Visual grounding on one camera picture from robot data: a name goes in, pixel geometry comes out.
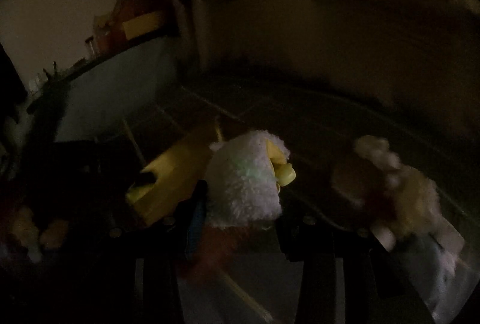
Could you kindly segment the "yellow box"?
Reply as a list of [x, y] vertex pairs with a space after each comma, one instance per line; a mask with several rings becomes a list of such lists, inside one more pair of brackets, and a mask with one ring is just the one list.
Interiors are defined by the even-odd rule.
[[211, 145], [224, 140], [221, 129], [206, 126], [194, 130], [161, 153], [138, 175], [126, 199], [146, 225], [170, 214], [188, 199], [203, 178], [213, 151]]

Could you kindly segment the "cream fluffy sock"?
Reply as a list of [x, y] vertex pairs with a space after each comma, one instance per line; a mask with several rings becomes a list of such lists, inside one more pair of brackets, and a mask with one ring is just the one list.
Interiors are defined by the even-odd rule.
[[465, 239], [443, 216], [436, 183], [419, 169], [400, 161], [386, 139], [363, 136], [355, 152], [371, 162], [385, 178], [384, 196], [393, 205], [388, 228], [397, 239], [430, 235], [452, 255], [461, 253]]

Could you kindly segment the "light blue fluffy sock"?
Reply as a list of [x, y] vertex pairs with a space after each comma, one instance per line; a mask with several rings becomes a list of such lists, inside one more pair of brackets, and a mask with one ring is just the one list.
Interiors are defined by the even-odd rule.
[[401, 257], [434, 322], [452, 323], [479, 283], [479, 253], [468, 244], [454, 255], [430, 235], [412, 235]]

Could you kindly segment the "cardboard box on cabinet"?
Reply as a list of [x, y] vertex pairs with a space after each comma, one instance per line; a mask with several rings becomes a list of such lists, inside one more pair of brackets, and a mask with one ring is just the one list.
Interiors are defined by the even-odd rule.
[[160, 20], [160, 13], [152, 12], [124, 22], [122, 27], [126, 40], [129, 41], [157, 30], [160, 26]]

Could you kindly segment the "white fluffy plush toy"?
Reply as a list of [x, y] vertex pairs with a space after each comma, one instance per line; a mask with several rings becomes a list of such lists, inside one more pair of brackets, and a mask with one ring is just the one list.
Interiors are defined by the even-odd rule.
[[215, 142], [210, 150], [204, 175], [211, 202], [209, 225], [252, 227], [280, 217], [280, 190], [296, 178], [282, 139], [267, 130], [250, 130]]

